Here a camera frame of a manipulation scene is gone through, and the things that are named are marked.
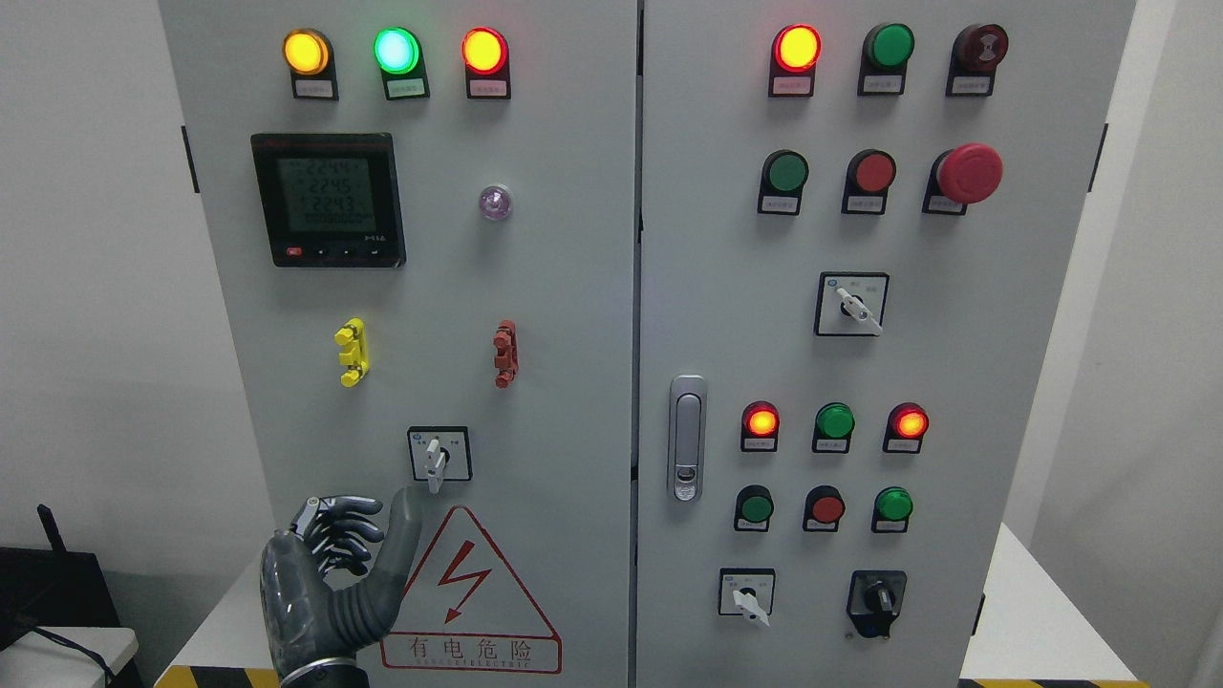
red push button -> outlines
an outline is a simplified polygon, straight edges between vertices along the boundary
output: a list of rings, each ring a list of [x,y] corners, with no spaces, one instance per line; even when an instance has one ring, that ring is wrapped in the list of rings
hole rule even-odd
[[[811,507],[811,518],[818,523],[837,523],[845,516],[845,502],[840,497],[821,497]]]
[[[1002,183],[1002,155],[985,143],[965,143],[938,165],[938,186],[956,203],[980,203]]]
[[[854,183],[867,193],[878,193],[896,178],[896,161],[882,152],[868,153],[854,167]]]
[[[1010,42],[998,24],[974,24],[955,39],[955,60],[971,72],[992,72],[1007,56]]]

green indicator light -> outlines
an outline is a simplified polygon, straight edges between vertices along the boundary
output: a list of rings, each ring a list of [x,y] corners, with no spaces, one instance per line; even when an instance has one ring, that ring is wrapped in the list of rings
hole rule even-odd
[[[914,54],[914,32],[905,24],[879,24],[867,37],[867,57],[882,68],[895,68]]]
[[[768,497],[748,497],[744,500],[744,521],[748,523],[764,523],[773,516],[773,501]]]
[[[816,428],[830,440],[843,440],[854,431],[854,412],[841,403],[828,404],[816,414]]]
[[[407,73],[421,61],[421,44],[408,31],[388,27],[374,39],[374,59],[388,73]]]
[[[914,499],[904,488],[888,488],[874,499],[874,510],[883,521],[905,521],[914,513]]]
[[[807,161],[786,153],[778,155],[768,167],[768,182],[778,191],[794,191],[807,181]]]

green push button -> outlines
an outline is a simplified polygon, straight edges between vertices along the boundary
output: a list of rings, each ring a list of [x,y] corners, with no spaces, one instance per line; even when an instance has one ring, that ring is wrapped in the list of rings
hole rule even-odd
[[[807,181],[807,161],[796,153],[783,153],[768,167],[768,182],[778,191],[794,191]]]
[[[905,521],[914,513],[914,499],[904,488],[888,488],[874,499],[874,511],[883,521]]]
[[[914,32],[905,24],[879,24],[866,38],[866,56],[874,66],[894,70],[914,54]]]
[[[761,497],[759,495],[748,497],[744,500],[741,512],[744,521],[748,523],[764,523],[773,516],[773,500]]]
[[[854,412],[839,402],[828,404],[816,414],[816,428],[829,440],[843,440],[854,431]]]

black cable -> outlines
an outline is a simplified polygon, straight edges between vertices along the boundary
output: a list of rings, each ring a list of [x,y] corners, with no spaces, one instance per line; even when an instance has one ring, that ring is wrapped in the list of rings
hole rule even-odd
[[[70,639],[60,635],[59,633],[51,633],[50,631],[46,631],[45,628],[38,628],[37,626],[31,626],[31,627],[27,627],[27,628],[29,628],[29,631],[32,631],[33,633],[37,633],[37,634],[42,635],[43,638],[46,638],[51,643],[55,643],[56,645],[62,645],[65,648],[68,648],[70,650],[76,650],[78,653],[81,653],[82,655],[89,657],[94,662],[97,662],[98,666],[102,667],[102,672],[105,675],[105,681],[103,682],[103,686],[110,686],[110,683],[115,679],[115,672],[110,671],[110,667],[106,666],[106,660],[102,659],[102,655],[99,655],[98,653],[94,653],[89,648],[86,648],[84,645],[81,645],[79,643],[77,643],[75,640],[70,640]]]

yellow black hazard stripe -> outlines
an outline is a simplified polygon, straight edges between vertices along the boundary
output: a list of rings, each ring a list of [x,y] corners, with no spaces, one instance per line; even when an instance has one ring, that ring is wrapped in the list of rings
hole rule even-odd
[[[280,679],[270,668],[171,666],[155,688],[280,688]]]
[[[1141,681],[1029,681],[961,678],[959,688],[1151,688]]]

